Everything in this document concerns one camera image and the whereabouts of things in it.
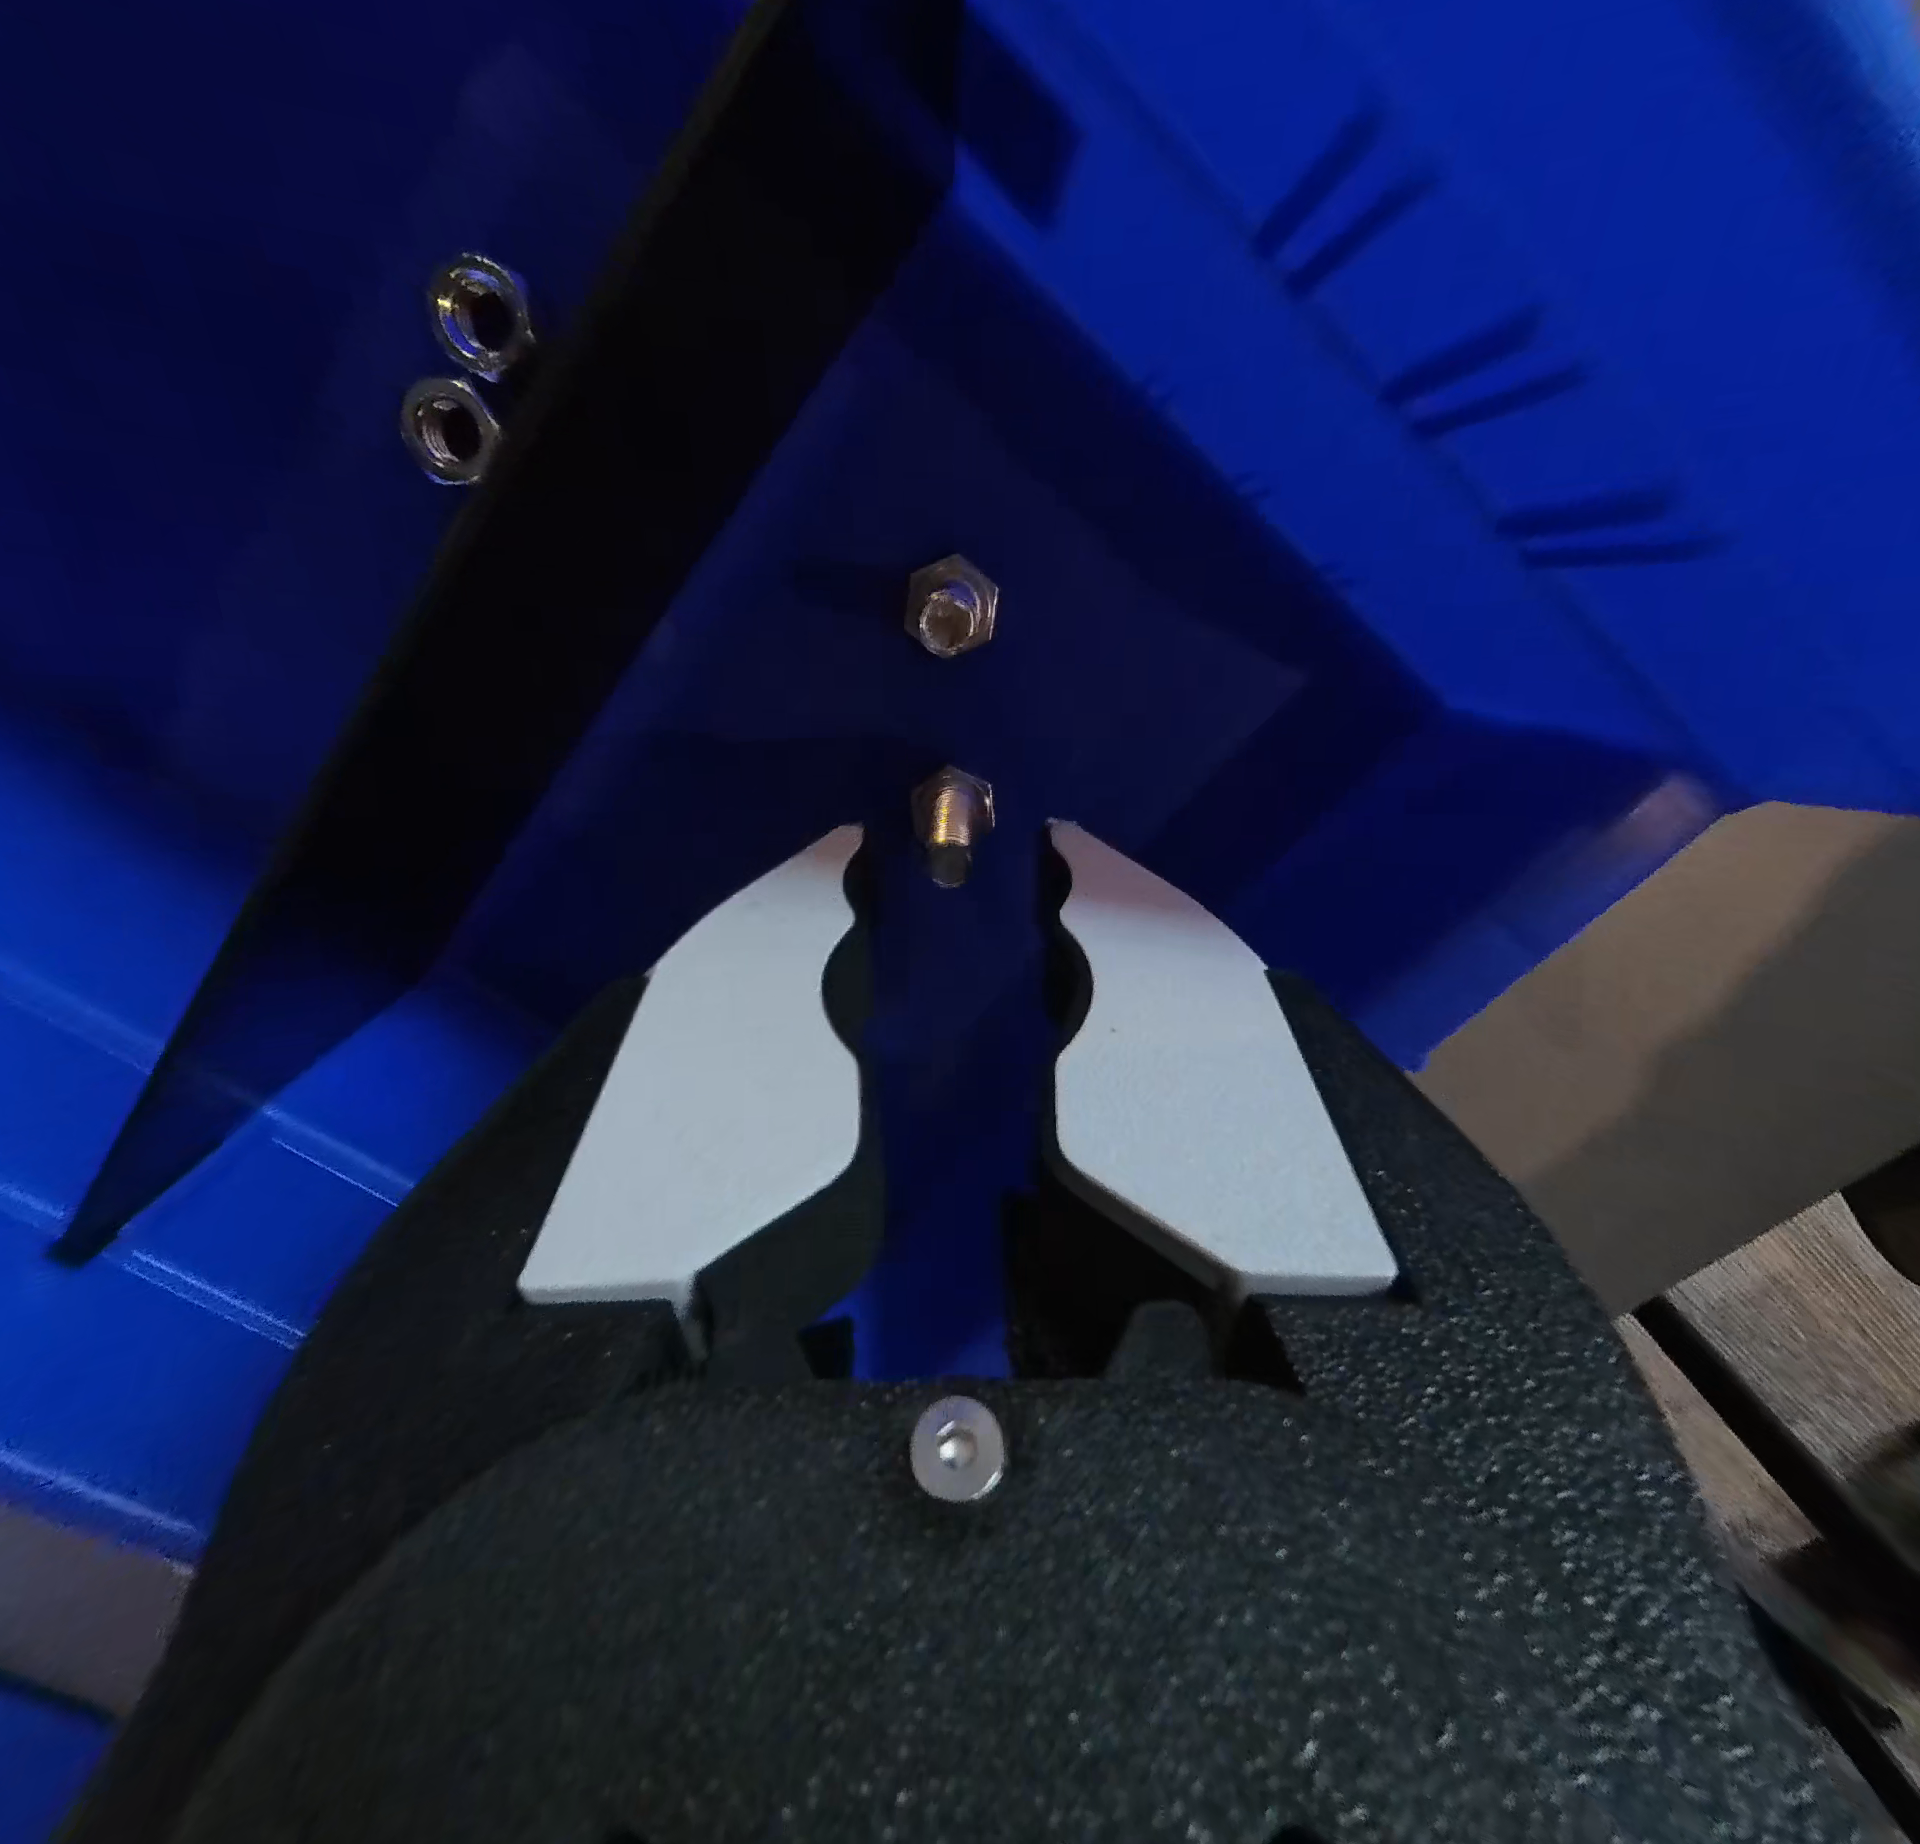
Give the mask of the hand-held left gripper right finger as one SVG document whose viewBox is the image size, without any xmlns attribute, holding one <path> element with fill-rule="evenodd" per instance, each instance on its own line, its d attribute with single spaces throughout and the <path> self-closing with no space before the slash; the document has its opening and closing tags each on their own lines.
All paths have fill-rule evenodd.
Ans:
<svg viewBox="0 0 1920 1844">
<path fill-rule="evenodd" d="M 1051 1170 L 1230 1303 L 1390 1293 L 1399 1260 L 1260 953 L 1082 824 L 1047 838 Z"/>
</svg>

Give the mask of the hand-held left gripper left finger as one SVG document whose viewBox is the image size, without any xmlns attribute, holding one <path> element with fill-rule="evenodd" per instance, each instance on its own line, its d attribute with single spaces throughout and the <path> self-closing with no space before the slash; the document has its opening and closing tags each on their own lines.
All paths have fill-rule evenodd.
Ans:
<svg viewBox="0 0 1920 1844">
<path fill-rule="evenodd" d="M 795 1342 L 856 1289 L 885 1227 L 851 882 L 865 841 L 831 828 L 647 971 L 524 1303 L 661 1303 L 720 1355 Z"/>
</svg>

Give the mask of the silver hex bolt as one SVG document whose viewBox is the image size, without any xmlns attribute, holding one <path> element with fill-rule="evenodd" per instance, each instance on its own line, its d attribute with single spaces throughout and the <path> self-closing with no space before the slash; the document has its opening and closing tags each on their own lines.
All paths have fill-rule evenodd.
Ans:
<svg viewBox="0 0 1920 1844">
<path fill-rule="evenodd" d="M 998 586 L 969 555 L 951 552 L 907 579 L 903 626 L 927 655 L 955 659 L 997 636 Z"/>
<path fill-rule="evenodd" d="M 910 822 L 928 879 L 942 890 L 961 887 L 973 874 L 976 847 L 997 828 L 994 786 L 947 764 L 913 789 Z"/>
</svg>

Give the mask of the silver hex nut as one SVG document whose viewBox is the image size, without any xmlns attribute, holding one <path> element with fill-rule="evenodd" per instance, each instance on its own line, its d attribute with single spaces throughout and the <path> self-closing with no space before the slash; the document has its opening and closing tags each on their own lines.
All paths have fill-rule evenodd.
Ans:
<svg viewBox="0 0 1920 1844">
<path fill-rule="evenodd" d="M 399 431 L 420 472 L 446 488 L 478 485 L 503 441 L 503 423 L 465 374 L 428 374 L 399 405 Z"/>
<path fill-rule="evenodd" d="M 444 355 L 487 381 L 514 371 L 539 345 L 524 278 L 485 253 L 444 261 L 428 280 L 427 307 Z"/>
</svg>

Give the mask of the blue plastic bin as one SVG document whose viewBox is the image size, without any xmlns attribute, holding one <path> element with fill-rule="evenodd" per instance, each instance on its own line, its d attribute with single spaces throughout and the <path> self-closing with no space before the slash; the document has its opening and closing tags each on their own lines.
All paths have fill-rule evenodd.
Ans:
<svg viewBox="0 0 1920 1844">
<path fill-rule="evenodd" d="M 4 1661 L 4 1840 L 1871 1840 L 1413 1071 L 1742 808 L 1917 822 L 1902 0 L 967 0 L 947 197 L 441 960 L 49 1255 L 471 503 L 404 393 L 507 435 L 751 4 L 4 0 L 4 1498 L 188 1565 L 133 1709 Z M 1390 1292 L 1051 1170 L 1055 820 L 1260 955 Z M 874 1262 L 527 1303 L 649 971 L 843 824 Z"/>
</svg>

